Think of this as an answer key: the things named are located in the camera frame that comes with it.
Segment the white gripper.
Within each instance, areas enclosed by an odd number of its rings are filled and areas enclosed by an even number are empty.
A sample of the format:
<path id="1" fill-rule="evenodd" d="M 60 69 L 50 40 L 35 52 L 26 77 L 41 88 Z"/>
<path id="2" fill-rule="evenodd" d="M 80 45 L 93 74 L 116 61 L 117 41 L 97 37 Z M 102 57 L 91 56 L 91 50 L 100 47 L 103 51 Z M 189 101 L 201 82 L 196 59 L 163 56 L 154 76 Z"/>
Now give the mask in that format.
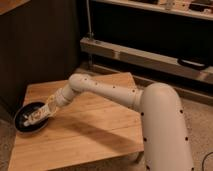
<path id="1" fill-rule="evenodd" d="M 52 94 L 47 98 L 45 104 L 48 105 L 48 108 L 44 109 L 45 117 L 53 117 L 56 114 L 56 112 L 60 109 L 54 94 Z"/>

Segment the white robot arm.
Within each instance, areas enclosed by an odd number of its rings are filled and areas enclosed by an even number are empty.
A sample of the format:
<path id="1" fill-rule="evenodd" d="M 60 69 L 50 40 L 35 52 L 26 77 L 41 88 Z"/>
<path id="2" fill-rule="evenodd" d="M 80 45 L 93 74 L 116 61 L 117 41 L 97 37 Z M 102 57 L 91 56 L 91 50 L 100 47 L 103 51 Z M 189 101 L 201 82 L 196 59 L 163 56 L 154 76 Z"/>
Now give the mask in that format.
<path id="1" fill-rule="evenodd" d="M 152 83 L 141 90 L 99 82 L 86 74 L 72 74 L 46 104 L 54 114 L 83 92 L 97 94 L 141 114 L 147 171 L 195 171 L 183 107 L 173 87 Z"/>

